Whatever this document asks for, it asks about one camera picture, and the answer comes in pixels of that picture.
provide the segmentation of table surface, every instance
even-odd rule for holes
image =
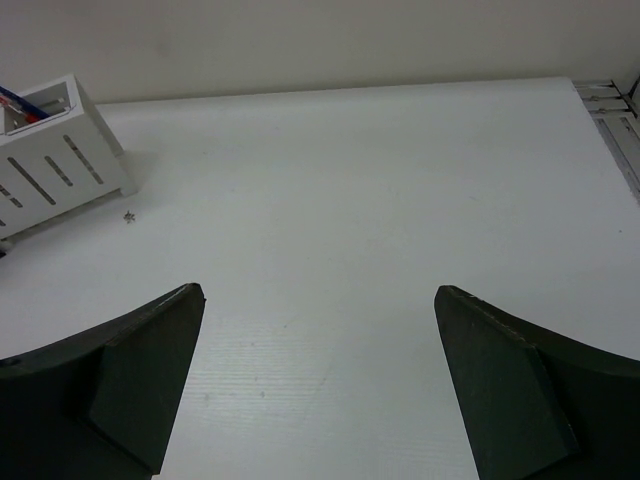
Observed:
[[[0,261],[0,358],[201,283],[163,480],[476,479],[442,284],[640,358],[640,210],[566,79],[101,110],[140,192]]]

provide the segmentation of white container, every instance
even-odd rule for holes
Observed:
[[[122,147],[73,75],[19,95],[51,117],[24,125],[1,109],[0,239],[114,191],[135,193]]]

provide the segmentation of small debris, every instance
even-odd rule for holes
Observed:
[[[127,210],[127,213],[124,214],[124,217],[122,217],[124,219],[125,222],[127,222],[127,224],[131,223],[131,222],[135,222],[136,221],[136,214],[135,213],[131,213],[129,210]]]

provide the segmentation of white slotted box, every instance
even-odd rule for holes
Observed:
[[[73,75],[21,92],[51,116],[0,115],[0,239],[119,191],[135,193],[123,150]]]

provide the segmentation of tabletop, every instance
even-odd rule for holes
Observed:
[[[100,109],[140,191],[0,260],[0,358],[200,283],[161,480],[477,479],[442,284],[640,359],[640,210],[567,79]]]

